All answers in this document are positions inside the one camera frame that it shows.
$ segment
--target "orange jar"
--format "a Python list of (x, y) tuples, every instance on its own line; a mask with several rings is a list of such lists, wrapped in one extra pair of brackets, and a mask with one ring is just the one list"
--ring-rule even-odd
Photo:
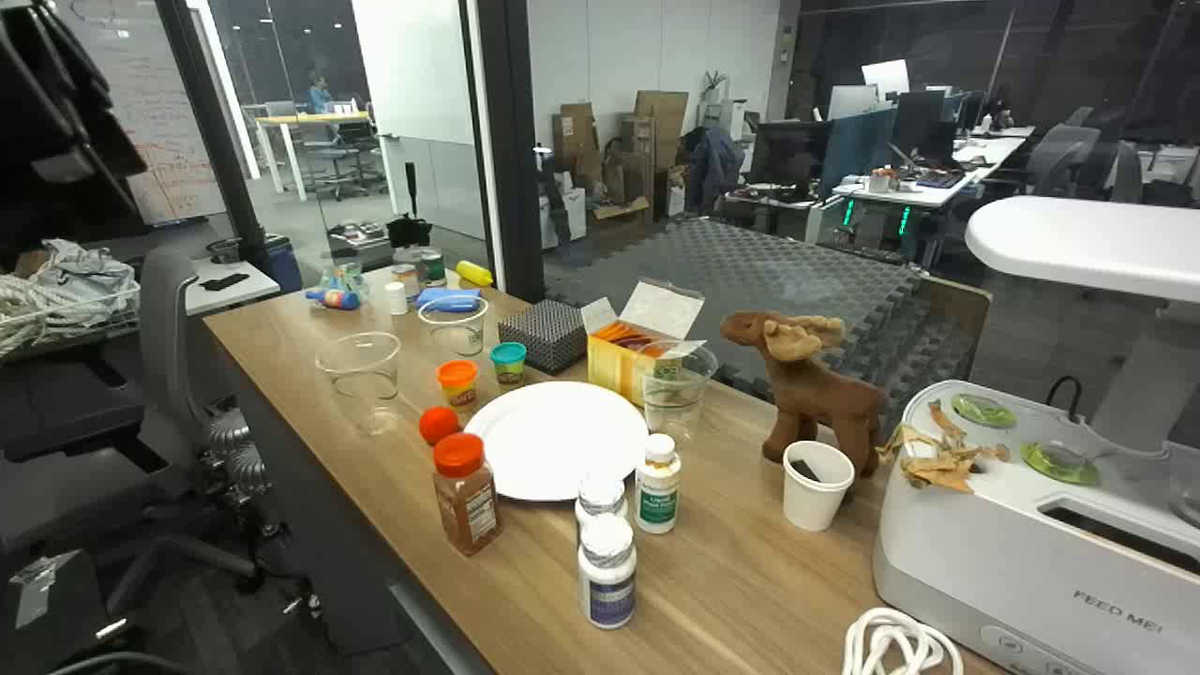
[(416, 426), (420, 426), (420, 440), (425, 440), (427, 447), (440, 447), (440, 440), (461, 430), (457, 412), (455, 412), (450, 405), (432, 405), (432, 407), (425, 407), (420, 419), (416, 419)]
[(440, 490), (442, 527), (457, 550), (474, 556), (497, 531), (494, 479), (485, 465), (479, 434), (440, 440), (435, 490)]

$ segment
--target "orange lid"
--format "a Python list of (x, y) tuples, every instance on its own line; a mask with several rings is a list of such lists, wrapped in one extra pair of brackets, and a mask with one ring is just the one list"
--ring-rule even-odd
[(416, 426), (427, 447), (440, 447), (440, 440), (461, 430), (457, 412), (450, 405), (425, 407)]
[(435, 465), (442, 476), (474, 476), (485, 469), (485, 440), (479, 434), (445, 434), (435, 447)]
[(477, 364), (474, 360), (445, 360), (440, 367), (440, 384), (442, 387), (461, 387), (461, 384), (474, 384), (477, 379)]

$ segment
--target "glass jar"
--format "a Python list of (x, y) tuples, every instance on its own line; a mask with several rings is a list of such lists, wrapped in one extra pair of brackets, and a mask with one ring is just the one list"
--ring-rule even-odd
[(474, 556), (497, 531), (494, 479), (479, 434), (445, 434), (435, 447), (435, 494), (457, 550)]

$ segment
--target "white cup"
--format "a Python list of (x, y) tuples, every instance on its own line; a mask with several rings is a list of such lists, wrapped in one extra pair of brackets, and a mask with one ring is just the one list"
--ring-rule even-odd
[(792, 442), (782, 450), (782, 519), (795, 527), (821, 531), (831, 525), (840, 500), (854, 482), (854, 465), (829, 442)]

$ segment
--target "computer monitor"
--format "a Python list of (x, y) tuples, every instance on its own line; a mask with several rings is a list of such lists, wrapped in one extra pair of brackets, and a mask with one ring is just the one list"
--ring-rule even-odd
[(894, 160), (895, 110), (831, 120), (821, 166), (821, 192), (829, 194), (842, 177), (865, 177)]
[(947, 166), (954, 134), (957, 134), (957, 124), (946, 116), (941, 91), (899, 95), (895, 134), (894, 134), (899, 155)]
[(756, 124), (745, 184), (800, 184), (821, 177), (829, 124)]
[(865, 116), (865, 111), (876, 111), (876, 110), (889, 110), (876, 97), (876, 85), (831, 85), (825, 120)]
[(906, 59), (862, 64), (862, 81), (869, 81), (884, 102), (906, 95)]

